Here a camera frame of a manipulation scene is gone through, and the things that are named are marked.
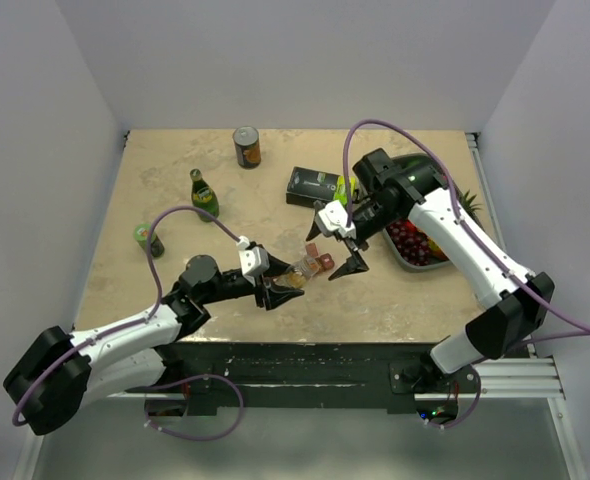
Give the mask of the clear pill jar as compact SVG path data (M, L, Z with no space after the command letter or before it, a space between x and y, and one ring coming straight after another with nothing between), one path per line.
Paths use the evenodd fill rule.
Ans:
M303 289L320 271L321 266L315 258L304 256L301 260L289 266L281 277L281 281L286 287Z

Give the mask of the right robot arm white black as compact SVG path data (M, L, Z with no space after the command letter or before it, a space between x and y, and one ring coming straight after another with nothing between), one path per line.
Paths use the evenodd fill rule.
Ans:
M484 358L498 359L542 326L555 288L545 273L534 274L503 252L451 194L441 167L418 155L390 158L383 149L354 168L368 197L354 213L340 201L316 202L308 237L334 237L349 258L335 277L362 273L368 240L397 220L408 219L433 240L464 275L483 311L464 330L435 345L420 366L423 386L444 392L456 372Z

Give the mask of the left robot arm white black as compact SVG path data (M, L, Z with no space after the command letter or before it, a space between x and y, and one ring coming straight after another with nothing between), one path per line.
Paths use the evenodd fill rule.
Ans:
M239 268L221 271L213 257L194 256L171 290L147 310L77 333L59 326L43 330L3 381L15 404L12 424L46 435L92 395L151 386L171 392L181 383L182 368L157 350L199 330L210 318L207 305L252 297L270 311L303 295L274 282L289 266L262 247L240 252L239 260Z

